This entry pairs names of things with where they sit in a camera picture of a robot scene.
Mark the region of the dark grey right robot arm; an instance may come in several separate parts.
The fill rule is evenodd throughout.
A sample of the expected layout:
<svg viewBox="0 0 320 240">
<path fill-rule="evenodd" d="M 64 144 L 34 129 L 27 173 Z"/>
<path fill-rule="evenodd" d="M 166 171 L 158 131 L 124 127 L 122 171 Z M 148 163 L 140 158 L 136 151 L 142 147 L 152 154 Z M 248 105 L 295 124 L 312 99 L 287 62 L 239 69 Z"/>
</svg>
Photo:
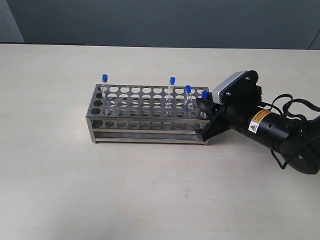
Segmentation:
<svg viewBox="0 0 320 240">
<path fill-rule="evenodd" d="M 278 98 L 289 98 L 282 109 L 262 100 L 262 88 L 257 85 L 255 70 L 239 71 L 220 83 L 196 104 L 209 122 L 197 129 L 199 140 L 234 130 L 270 149 L 281 169 L 287 166 L 296 171 L 315 175 L 320 171 L 320 118 L 308 120 L 302 114 L 293 114 L 289 108 L 299 103 L 310 110 L 320 108 L 310 101 L 293 98 L 285 93 Z"/>
</svg>

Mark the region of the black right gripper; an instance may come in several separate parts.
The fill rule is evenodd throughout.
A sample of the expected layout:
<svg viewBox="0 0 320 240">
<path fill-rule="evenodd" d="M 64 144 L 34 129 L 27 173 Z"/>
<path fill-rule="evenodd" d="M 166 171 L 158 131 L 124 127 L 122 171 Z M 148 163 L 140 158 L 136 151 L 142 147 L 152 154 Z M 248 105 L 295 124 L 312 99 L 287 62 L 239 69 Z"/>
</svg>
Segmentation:
<svg viewBox="0 0 320 240">
<path fill-rule="evenodd" d="M 209 123 L 195 131 L 201 141 L 207 141 L 243 123 L 250 111 L 262 101 L 262 89 L 257 85 L 259 76 L 255 70 L 248 71 L 224 93 L 223 105 L 212 100 L 197 98 L 197 107 L 206 114 Z"/>
</svg>

